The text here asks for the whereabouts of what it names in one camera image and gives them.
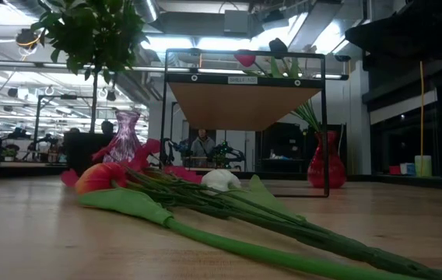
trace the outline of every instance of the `red calla lily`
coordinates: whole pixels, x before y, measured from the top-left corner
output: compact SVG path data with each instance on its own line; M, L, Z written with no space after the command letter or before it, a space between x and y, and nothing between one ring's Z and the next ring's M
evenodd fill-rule
M121 187L126 187L126 170L119 163L98 163L86 170L77 183L77 194L85 194L91 191L106 190L112 188L114 180Z
M234 57L245 67L251 67L255 62L255 55L235 54Z

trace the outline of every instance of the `desk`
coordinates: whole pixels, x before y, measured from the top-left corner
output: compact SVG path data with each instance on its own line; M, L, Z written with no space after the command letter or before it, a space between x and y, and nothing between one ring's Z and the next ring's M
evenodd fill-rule
M291 188L273 181L272 186ZM328 199L280 198L338 233L442 268L442 191L348 182ZM174 209L189 226L307 257L360 265L238 220ZM268 266L130 216L82 208L58 177L0 180L0 279L323 279Z

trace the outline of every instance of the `flower stem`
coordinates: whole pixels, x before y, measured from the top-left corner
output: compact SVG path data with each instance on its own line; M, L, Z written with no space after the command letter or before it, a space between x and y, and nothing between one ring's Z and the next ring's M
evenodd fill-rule
M198 229L186 226L175 219L169 218L166 226L174 232L193 240L202 242L243 257L249 257L256 261L263 261L269 264L279 265L284 268L292 268L298 271L320 275L338 280L410 280L414 279L404 275L377 271L366 268L355 268L344 264L336 264L330 261L322 261L301 257L297 254L290 254L267 247L261 247L250 243L232 240L226 237L217 236Z

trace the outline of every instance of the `tulip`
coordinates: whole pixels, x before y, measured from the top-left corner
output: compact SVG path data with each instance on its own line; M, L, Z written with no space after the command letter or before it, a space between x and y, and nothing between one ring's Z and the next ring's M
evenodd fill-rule
M202 184L214 188L218 191L228 191L230 188L242 188L240 180L228 170L213 170L204 175ZM214 195L212 191L206 191L207 194Z
M235 54L234 57L245 67L251 67L252 65L256 65L259 70L265 75L268 76L266 71L259 66L259 64L255 61L255 55L249 55L249 54Z
M77 194L112 188L114 180L120 187L126 187L126 170L119 163L98 163L87 169L75 183Z

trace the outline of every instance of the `vase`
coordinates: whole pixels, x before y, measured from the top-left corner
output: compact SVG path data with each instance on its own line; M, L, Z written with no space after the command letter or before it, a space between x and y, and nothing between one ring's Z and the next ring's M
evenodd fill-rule
M323 140L322 134L314 133L318 140L316 152L307 168L307 180L313 187L324 187L324 159L323 159ZM337 132L329 131L328 139L328 182L330 188L339 188L346 182L346 168L340 160L335 141L337 140Z
M140 114L130 110L117 110L118 133L112 138L108 154L103 158L104 163L131 161L135 157L135 151L140 147L140 141L136 136L135 126Z

